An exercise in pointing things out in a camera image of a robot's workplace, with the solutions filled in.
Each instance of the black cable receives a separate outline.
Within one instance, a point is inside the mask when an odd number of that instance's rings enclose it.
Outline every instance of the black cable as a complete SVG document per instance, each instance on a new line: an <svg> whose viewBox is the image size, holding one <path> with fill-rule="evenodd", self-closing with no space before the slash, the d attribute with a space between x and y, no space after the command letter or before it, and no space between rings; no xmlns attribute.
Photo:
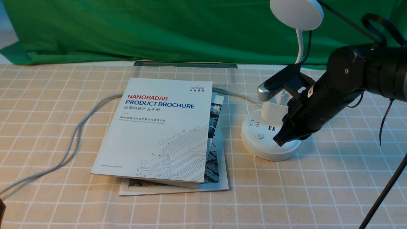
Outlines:
<svg viewBox="0 0 407 229"><path fill-rule="evenodd" d="M398 166L397 170L394 172L393 176L390 178L390 181L387 183L386 187L380 193L379 197L377 198L376 202L373 204L372 208L366 215L365 219L363 220L362 224L360 224L359 229L365 229L370 220L372 219L373 215L376 213L377 209L379 208L380 204L386 198L387 194L392 189L393 185L396 183L397 179L406 168L407 165L407 153L404 156L404 159L401 161L400 165Z"/></svg>
<svg viewBox="0 0 407 229"><path fill-rule="evenodd" d="M379 131L379 143L380 143L380 145L381 145L381 133L382 133L382 130L383 130L384 121L386 120L387 114L389 113L390 108L392 107L393 101L394 101L394 99L390 99L389 106L387 107L386 113L384 114L384 117L382 119L382 123L380 125L380 131Z"/></svg>
<svg viewBox="0 0 407 229"><path fill-rule="evenodd" d="M363 93L360 95L359 101L354 106L348 106L348 107L349 108L355 108L355 107L359 106L360 102L362 102L362 99L363 99Z"/></svg>
<svg viewBox="0 0 407 229"><path fill-rule="evenodd" d="M355 28L357 31L361 32L363 35L365 35L366 37L370 38L372 41L376 42L376 43L380 43L380 40L378 40L377 38L375 38L372 34L366 32L365 30L363 30L361 27L357 26L355 23L351 22L349 19L347 19L346 17L342 16L340 13L338 13L336 10L332 9L331 7L329 7L326 3L324 3L321 0L318 0L319 4L321 4L323 7L325 7L327 10L329 10L332 14L336 15L337 17L339 17L340 19L342 19L344 22L348 23L350 26L352 26L353 28Z"/></svg>
<svg viewBox="0 0 407 229"><path fill-rule="evenodd" d="M309 57L311 52L311 40L312 40L312 30L308 31L308 47L304 59L300 62L300 65L303 65Z"/></svg>

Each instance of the white lamp head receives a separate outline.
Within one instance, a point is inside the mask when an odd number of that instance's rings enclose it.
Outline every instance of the white lamp head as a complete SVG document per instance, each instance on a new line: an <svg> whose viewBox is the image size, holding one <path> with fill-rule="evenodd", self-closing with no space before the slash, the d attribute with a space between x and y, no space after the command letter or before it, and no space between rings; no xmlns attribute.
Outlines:
<svg viewBox="0 0 407 229"><path fill-rule="evenodd" d="M317 0L270 0L270 9L282 23L302 31L316 29L324 18Z"/></svg>

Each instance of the power button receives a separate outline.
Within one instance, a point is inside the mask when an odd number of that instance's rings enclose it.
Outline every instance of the power button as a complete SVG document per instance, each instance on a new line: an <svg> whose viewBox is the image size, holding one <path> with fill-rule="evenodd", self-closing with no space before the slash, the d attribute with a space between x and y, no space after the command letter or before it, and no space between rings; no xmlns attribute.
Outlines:
<svg viewBox="0 0 407 229"><path fill-rule="evenodd" d="M263 139L263 138L264 138L264 135L263 135L263 134L256 134L256 138L259 139L259 140L260 140L260 139Z"/></svg>

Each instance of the stacked booklet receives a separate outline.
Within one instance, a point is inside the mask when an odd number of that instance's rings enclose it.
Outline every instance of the stacked booklet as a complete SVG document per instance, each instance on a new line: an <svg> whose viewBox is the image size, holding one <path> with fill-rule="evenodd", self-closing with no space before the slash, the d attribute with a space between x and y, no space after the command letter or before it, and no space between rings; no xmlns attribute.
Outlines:
<svg viewBox="0 0 407 229"><path fill-rule="evenodd" d="M121 177L121 195L228 189L212 82L129 80L91 173Z"/></svg>

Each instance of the white round power strip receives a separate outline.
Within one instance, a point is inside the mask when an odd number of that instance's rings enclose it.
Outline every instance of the white round power strip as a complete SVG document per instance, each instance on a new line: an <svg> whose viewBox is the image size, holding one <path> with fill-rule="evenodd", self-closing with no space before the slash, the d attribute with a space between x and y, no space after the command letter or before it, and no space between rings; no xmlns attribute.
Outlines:
<svg viewBox="0 0 407 229"><path fill-rule="evenodd" d="M283 161L292 157L300 145L299 140L278 146L273 137L280 131L282 116L279 112L271 110L272 119L264 119L262 110L256 110L248 114L242 123L241 141L244 147L253 155L269 161Z"/></svg>

